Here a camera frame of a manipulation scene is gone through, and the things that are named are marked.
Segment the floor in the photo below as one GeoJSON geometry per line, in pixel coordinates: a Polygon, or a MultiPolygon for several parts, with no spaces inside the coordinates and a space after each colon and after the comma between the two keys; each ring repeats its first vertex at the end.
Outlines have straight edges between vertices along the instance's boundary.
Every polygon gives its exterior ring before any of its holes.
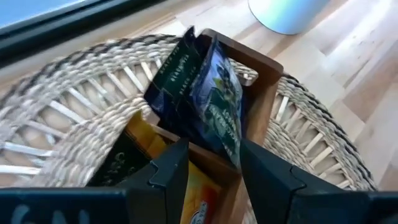
{"type": "Polygon", "coordinates": [[[118,37],[212,28],[280,62],[325,104],[384,190],[398,190],[398,0],[332,0],[310,27],[276,34],[247,0],[168,0],[0,70],[15,77],[54,57],[118,37]]]}

